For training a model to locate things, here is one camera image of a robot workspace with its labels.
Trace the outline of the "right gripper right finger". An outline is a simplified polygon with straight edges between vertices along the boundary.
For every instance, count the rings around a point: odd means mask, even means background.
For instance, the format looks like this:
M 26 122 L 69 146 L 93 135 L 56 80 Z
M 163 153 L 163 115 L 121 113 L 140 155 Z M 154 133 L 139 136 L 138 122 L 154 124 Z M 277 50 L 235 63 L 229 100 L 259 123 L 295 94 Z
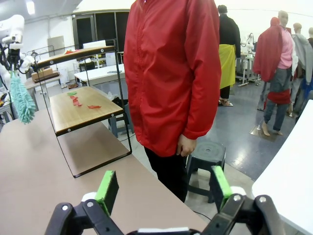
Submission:
M 218 213 L 203 230 L 204 235 L 228 235 L 236 224 L 245 224 L 252 235 L 286 234 L 270 196 L 251 199 L 234 193 L 220 166 L 212 167 L 209 185 Z

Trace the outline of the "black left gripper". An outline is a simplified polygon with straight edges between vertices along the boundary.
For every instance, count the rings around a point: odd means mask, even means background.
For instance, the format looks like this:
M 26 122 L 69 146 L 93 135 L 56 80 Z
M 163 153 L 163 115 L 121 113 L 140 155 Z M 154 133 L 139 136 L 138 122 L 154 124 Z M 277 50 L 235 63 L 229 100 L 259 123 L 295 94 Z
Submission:
M 9 49 L 7 61 L 9 62 L 10 71 L 13 71 L 13 64 L 15 63 L 15 71 L 19 70 L 20 49 Z

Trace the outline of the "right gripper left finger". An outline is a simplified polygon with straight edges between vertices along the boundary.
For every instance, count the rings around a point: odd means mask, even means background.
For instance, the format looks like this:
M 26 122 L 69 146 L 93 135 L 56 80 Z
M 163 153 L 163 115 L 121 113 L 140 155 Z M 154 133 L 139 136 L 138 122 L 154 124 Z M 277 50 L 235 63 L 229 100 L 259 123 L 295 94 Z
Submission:
M 46 235 L 81 235 L 85 229 L 94 229 L 98 235 L 121 235 L 111 219 L 114 202 L 119 190 L 116 172 L 108 170 L 93 199 L 73 206 L 59 203 L 50 218 Z

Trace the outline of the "person's left hand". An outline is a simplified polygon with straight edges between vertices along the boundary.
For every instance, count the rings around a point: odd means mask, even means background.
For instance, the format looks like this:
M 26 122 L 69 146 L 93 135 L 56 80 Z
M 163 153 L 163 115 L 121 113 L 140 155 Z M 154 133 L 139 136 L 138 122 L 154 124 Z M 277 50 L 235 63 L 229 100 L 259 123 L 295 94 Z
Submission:
M 177 145 L 177 155 L 187 157 L 191 154 L 197 145 L 197 140 L 188 139 L 184 135 L 180 135 Z

